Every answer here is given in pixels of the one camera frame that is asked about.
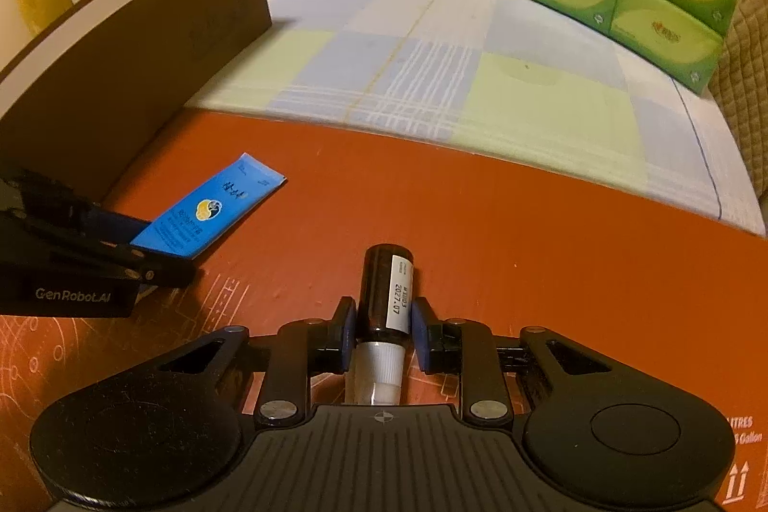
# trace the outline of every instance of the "bottle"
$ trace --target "bottle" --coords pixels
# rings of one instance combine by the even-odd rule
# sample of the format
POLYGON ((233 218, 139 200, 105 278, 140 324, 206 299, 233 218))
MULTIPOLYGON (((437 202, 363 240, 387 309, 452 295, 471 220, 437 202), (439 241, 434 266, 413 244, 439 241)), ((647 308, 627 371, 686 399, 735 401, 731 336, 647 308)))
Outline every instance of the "bottle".
POLYGON ((348 404, 400 403, 412 291, 410 251, 394 244, 367 250, 357 308, 357 346, 346 381, 348 404))

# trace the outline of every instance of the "brown quilted cushion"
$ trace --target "brown quilted cushion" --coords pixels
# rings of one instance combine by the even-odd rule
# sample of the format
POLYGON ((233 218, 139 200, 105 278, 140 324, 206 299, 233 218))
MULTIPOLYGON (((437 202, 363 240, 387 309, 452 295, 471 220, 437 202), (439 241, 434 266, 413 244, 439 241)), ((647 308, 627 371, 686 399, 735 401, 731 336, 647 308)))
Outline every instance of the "brown quilted cushion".
POLYGON ((709 90, 759 198, 768 188, 768 0, 740 0, 709 90))

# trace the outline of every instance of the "ribbed white cap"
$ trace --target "ribbed white cap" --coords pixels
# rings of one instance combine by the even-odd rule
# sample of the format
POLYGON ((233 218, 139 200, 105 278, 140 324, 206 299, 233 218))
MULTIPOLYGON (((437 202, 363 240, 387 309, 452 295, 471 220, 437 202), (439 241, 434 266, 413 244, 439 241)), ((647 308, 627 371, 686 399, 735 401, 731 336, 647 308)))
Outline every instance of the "ribbed white cap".
POLYGON ((401 345, 378 341, 359 344, 352 353, 347 374, 347 403, 367 406, 399 404, 405 361, 406 349, 401 345))

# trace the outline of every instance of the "bottle label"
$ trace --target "bottle label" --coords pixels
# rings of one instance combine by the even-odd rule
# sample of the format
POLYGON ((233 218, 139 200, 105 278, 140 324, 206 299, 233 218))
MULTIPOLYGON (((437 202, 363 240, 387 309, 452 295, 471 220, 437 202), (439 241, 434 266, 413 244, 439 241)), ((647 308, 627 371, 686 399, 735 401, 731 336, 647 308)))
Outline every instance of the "bottle label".
POLYGON ((411 304, 413 264, 402 256, 392 256, 392 273, 389 275, 389 311, 386 326, 408 334, 410 324, 408 307, 411 304))

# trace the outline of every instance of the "tablecloth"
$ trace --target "tablecloth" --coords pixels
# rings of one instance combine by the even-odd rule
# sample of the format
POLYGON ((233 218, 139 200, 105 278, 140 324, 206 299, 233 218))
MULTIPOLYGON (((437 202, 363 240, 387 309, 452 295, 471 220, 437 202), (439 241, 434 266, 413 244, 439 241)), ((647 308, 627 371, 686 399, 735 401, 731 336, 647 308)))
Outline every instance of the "tablecloth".
MULTIPOLYGON (((269 0, 274 26, 190 107, 533 164, 765 235, 717 104, 529 0, 269 0)), ((568 216, 563 199, 563 218, 568 216)))

